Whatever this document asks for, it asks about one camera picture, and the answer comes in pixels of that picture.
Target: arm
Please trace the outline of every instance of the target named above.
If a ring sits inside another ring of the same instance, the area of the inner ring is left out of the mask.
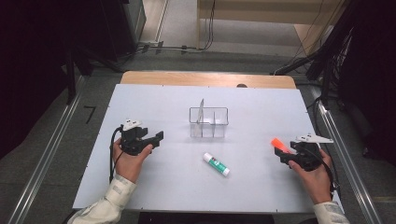
[[[330,167],[332,159],[322,149],[320,154],[323,161]],[[349,223],[338,203],[332,202],[331,183],[323,165],[311,172],[306,172],[294,161],[289,161],[289,166],[303,180],[304,187],[314,203],[314,211],[319,224]]]
[[[107,193],[97,203],[94,203],[76,212],[67,224],[88,223],[117,223],[120,213],[128,203],[131,194],[136,188],[144,159],[150,154],[152,145],[145,147],[137,156],[122,153],[120,139],[113,145],[113,160],[117,158],[114,179],[108,187]]]

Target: orange cap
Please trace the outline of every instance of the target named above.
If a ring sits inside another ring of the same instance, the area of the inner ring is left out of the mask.
[[[274,139],[271,141],[271,144],[272,144],[274,147],[279,148],[279,149],[282,150],[283,152],[285,152],[285,153],[290,153],[290,154],[291,154],[290,150],[289,150],[279,139],[274,138]]]

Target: black robotic gripper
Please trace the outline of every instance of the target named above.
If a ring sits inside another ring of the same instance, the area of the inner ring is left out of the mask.
[[[149,130],[147,128],[134,127],[127,131],[121,131],[121,149],[132,156],[137,156],[143,148],[152,144],[152,148],[159,147],[163,140],[163,132],[155,134],[154,137],[142,139]]]
[[[286,153],[275,147],[275,154],[280,158],[280,162],[289,165],[289,161],[295,161],[307,172],[316,170],[321,165],[319,159],[322,157],[316,143],[290,142],[290,146],[297,154]]]

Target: white sleeve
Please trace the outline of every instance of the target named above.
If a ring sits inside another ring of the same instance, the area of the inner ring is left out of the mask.
[[[76,212],[67,224],[117,223],[135,188],[133,182],[120,175],[114,176],[105,197]]]
[[[319,224],[349,223],[337,202],[315,204],[314,211]]]

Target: black curtain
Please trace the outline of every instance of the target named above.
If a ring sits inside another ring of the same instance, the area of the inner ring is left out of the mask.
[[[366,146],[396,165],[396,13],[392,1],[361,1],[339,93]]]
[[[66,87],[64,45],[55,24],[37,1],[1,1],[0,158],[23,141]]]

